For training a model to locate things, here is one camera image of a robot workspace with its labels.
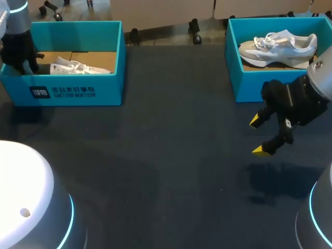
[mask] shoelace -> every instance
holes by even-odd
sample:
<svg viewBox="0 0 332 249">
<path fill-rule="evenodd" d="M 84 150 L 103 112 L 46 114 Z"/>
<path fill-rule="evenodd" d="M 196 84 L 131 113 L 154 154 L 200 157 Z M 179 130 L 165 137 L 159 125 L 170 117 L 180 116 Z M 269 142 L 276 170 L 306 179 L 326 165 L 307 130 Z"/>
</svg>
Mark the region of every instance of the shoelace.
<svg viewBox="0 0 332 249">
<path fill-rule="evenodd" d="M 273 40 L 274 34 L 275 33 L 268 33 L 265 38 L 254 37 L 254 45 L 257 49 L 262 49 L 266 46 L 278 46 L 278 44 L 275 43 L 275 40 Z"/>
<path fill-rule="evenodd" d="M 80 68 L 81 71 L 83 71 L 83 74 L 88 73 L 90 71 L 90 67 L 86 66 L 85 64 L 82 64 L 78 61 L 71 61 L 76 65 L 72 65 L 71 64 L 71 68 L 72 68 L 72 72 L 70 72 L 69 74 L 78 74 L 80 72 L 77 72 L 77 70 Z"/>
</svg>

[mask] sneaker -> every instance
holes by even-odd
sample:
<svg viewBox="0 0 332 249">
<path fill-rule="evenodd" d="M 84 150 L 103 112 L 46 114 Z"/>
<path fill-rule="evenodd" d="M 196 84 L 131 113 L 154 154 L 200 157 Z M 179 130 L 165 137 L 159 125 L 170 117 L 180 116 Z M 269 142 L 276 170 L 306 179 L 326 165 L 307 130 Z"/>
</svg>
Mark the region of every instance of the sneaker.
<svg viewBox="0 0 332 249">
<path fill-rule="evenodd" d="M 287 66 L 307 69 L 309 60 L 317 49 L 317 37 L 295 36 L 288 30 L 268 33 L 265 38 L 255 37 L 239 47 L 243 60 L 257 67 L 265 67 L 272 62 L 281 62 Z"/>
<path fill-rule="evenodd" d="M 86 66 L 78 61 L 68 61 L 64 58 L 58 57 L 58 59 L 51 64 L 50 74 L 64 75 L 64 74 L 110 74 L 111 71 Z"/>
</svg>

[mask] shoe box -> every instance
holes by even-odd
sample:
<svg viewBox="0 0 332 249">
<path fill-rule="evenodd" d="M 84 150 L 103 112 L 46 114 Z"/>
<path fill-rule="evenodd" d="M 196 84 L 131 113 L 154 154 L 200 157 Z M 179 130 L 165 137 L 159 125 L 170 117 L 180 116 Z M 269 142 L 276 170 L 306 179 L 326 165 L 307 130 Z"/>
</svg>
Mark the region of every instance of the shoe box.
<svg viewBox="0 0 332 249">
<path fill-rule="evenodd" d="M 261 102 L 260 91 L 264 82 L 276 79 L 286 84 L 306 74 L 306 70 L 290 68 L 281 63 L 257 68 L 241 60 L 238 50 L 241 43 L 282 30 L 288 30 L 296 36 L 315 34 L 317 56 L 332 45 L 332 25 L 325 17 L 229 19 L 225 56 L 236 102 Z"/>
<path fill-rule="evenodd" d="M 33 22 L 31 34 L 41 71 L 19 75 L 3 65 L 0 81 L 15 106 L 121 105 L 126 45 L 120 21 Z M 57 57 L 87 66 L 108 69 L 111 74 L 50 75 Z"/>
</svg>

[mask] screw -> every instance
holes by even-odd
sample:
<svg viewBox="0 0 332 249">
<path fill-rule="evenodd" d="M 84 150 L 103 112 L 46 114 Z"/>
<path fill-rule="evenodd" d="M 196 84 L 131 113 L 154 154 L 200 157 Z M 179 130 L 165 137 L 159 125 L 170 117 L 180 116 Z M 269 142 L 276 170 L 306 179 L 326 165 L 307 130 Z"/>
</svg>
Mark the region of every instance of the screw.
<svg viewBox="0 0 332 249">
<path fill-rule="evenodd" d="M 315 69 L 320 68 L 322 65 L 323 65 L 323 62 L 322 62 L 322 61 L 318 61 L 318 62 L 316 62 L 316 64 L 315 64 Z"/>
</svg>

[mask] black tablecloth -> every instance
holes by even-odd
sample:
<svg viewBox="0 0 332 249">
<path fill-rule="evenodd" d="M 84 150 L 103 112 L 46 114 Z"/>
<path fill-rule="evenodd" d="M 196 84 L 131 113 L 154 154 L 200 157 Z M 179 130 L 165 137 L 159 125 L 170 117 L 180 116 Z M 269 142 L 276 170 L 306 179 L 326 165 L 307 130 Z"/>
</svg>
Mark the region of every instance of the black tablecloth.
<svg viewBox="0 0 332 249">
<path fill-rule="evenodd" d="M 0 89 L 0 139 L 39 151 L 85 214 L 89 248 L 297 248 L 297 210 L 331 162 L 332 115 L 278 131 L 248 124 L 222 46 L 128 47 L 123 105 L 15 109 Z"/>
</svg>

